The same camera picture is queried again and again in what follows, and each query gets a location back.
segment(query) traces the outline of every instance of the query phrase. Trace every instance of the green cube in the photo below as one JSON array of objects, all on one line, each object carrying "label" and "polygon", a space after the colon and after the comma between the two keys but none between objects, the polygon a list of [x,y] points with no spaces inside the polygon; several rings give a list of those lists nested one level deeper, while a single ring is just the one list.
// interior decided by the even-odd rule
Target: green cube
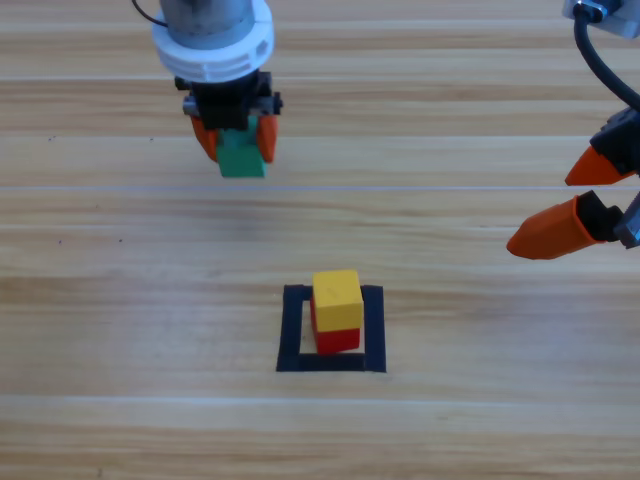
[{"label": "green cube", "polygon": [[216,154],[220,174],[225,178],[264,178],[267,166],[256,141],[258,119],[249,118],[249,129],[221,130]]}]

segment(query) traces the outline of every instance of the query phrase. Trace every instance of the black square outline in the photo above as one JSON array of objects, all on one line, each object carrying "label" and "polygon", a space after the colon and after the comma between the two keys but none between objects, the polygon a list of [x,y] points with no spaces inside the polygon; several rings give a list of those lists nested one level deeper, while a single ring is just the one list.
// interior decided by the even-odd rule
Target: black square outline
[{"label": "black square outline", "polygon": [[364,300],[364,353],[318,355],[300,353],[302,306],[311,300],[312,288],[285,285],[277,372],[376,372],[387,373],[382,287],[361,287]]}]

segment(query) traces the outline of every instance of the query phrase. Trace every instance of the white ring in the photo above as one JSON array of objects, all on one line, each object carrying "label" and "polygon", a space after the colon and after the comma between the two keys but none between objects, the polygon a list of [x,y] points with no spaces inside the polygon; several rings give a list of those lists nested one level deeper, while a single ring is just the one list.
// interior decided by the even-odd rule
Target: white ring
[{"label": "white ring", "polygon": [[[256,23],[249,34],[234,45],[214,50],[183,47],[169,29],[153,24],[153,41],[162,64],[175,76],[195,83],[223,83],[259,69],[273,53],[275,31],[271,9],[265,0],[253,0]],[[157,17],[164,21],[162,12]]]}]

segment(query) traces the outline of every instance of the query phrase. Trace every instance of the yellow cube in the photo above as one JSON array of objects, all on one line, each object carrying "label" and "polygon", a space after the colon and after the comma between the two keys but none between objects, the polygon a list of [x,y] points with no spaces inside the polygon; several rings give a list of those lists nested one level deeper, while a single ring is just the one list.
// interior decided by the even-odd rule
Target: yellow cube
[{"label": "yellow cube", "polygon": [[362,328],[364,300],[355,270],[313,274],[313,304],[318,332]]}]

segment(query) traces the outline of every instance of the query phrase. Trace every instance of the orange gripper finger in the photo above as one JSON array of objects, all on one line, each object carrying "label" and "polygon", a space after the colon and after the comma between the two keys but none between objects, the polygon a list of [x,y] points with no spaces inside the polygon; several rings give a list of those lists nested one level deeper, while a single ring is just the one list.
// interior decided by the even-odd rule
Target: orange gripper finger
[{"label": "orange gripper finger", "polygon": [[603,243],[594,240],[577,212],[578,197],[529,217],[509,240],[507,250],[517,257],[553,260]]},{"label": "orange gripper finger", "polygon": [[266,115],[258,120],[258,148],[265,163],[273,163],[278,139],[278,117]]},{"label": "orange gripper finger", "polygon": [[193,131],[196,134],[196,138],[209,158],[214,162],[218,161],[216,155],[216,144],[218,142],[217,130],[205,130],[204,123],[198,117],[191,117],[191,123],[193,124]]},{"label": "orange gripper finger", "polygon": [[607,157],[589,147],[573,166],[565,182],[567,185],[613,185],[634,173],[621,175]]}]

